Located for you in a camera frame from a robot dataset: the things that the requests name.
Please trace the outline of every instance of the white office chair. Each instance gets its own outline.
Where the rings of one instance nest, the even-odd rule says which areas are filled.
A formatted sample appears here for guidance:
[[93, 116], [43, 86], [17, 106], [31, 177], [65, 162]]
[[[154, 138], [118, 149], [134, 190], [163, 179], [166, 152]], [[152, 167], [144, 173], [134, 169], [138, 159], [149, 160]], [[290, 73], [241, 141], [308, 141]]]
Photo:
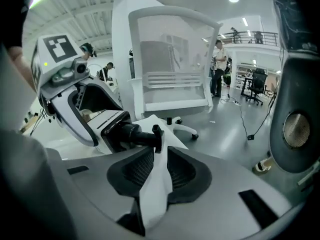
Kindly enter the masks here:
[[187, 131], [197, 139], [197, 131], [180, 125], [179, 116], [212, 110], [208, 75], [222, 24], [176, 6], [143, 8], [128, 17], [135, 73], [129, 82], [136, 118], [167, 118], [172, 131]]

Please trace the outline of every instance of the white shirt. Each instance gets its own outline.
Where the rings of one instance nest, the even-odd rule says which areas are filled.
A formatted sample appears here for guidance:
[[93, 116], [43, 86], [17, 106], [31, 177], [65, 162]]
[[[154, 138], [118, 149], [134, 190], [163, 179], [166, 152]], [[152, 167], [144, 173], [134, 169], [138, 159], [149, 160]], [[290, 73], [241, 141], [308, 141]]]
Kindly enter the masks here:
[[219, 50], [217, 55], [216, 55], [217, 59], [222, 59], [224, 57], [226, 57], [225, 61], [217, 61], [215, 63], [215, 70], [217, 70], [217, 69], [221, 69], [223, 71], [226, 70], [227, 62], [228, 62], [228, 50], [226, 48], [222, 48], [221, 50]]

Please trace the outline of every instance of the railing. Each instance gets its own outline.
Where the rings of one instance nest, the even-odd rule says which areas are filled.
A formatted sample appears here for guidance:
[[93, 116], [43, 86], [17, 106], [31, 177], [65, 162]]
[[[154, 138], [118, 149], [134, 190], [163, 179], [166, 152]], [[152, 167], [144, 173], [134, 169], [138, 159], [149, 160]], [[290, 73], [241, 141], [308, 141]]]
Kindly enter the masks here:
[[231, 32], [218, 35], [218, 39], [224, 44], [261, 44], [279, 46], [278, 33], [273, 32]]

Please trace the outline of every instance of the shoe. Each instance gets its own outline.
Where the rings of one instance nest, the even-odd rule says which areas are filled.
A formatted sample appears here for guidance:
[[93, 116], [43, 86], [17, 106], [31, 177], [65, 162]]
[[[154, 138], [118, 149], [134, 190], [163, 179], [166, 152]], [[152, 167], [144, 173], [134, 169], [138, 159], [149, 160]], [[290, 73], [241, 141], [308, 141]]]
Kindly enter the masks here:
[[264, 161], [267, 159], [263, 159], [262, 161], [258, 162], [253, 168], [252, 171], [256, 174], [266, 174], [270, 169], [271, 166], [264, 166]]

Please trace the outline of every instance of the gray floor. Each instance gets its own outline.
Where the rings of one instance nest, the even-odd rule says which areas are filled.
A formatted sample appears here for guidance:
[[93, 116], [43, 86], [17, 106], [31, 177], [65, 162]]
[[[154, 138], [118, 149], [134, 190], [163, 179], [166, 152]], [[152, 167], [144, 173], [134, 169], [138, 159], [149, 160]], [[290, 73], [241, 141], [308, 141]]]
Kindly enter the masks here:
[[[222, 94], [227, 95], [227, 93], [228, 89], [223, 88]], [[263, 106], [256, 106], [253, 101], [246, 102], [245, 97], [240, 93], [240, 90], [230, 89], [230, 96], [241, 103], [242, 116], [248, 135], [254, 134], [267, 115], [270, 100], [265, 99]], [[197, 140], [192, 140], [190, 134], [184, 131], [177, 131], [175, 134], [191, 150], [232, 160], [251, 170], [256, 163], [268, 157], [272, 111], [254, 136], [254, 140], [247, 141], [240, 116], [240, 107], [222, 99], [228, 99], [228, 97], [213, 98], [213, 110], [209, 114], [204, 112], [182, 117], [183, 125], [197, 130], [199, 134]], [[310, 192], [310, 189], [301, 192], [304, 186], [297, 185], [297, 181], [305, 174], [287, 173], [274, 165], [268, 173], [259, 177], [283, 193], [295, 206], [303, 201]]]

